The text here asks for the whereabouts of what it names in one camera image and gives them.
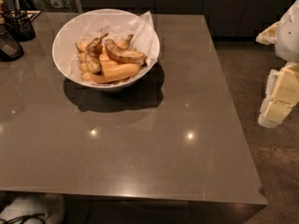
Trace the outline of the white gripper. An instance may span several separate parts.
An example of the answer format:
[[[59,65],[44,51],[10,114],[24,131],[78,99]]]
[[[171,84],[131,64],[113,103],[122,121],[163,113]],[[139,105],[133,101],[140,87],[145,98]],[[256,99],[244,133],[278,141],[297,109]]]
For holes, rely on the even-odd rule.
[[[299,0],[281,17],[259,33],[256,42],[275,44],[276,55],[287,62],[299,62]],[[276,128],[299,103],[299,63],[286,63],[279,71],[272,69],[267,79],[258,123]]]

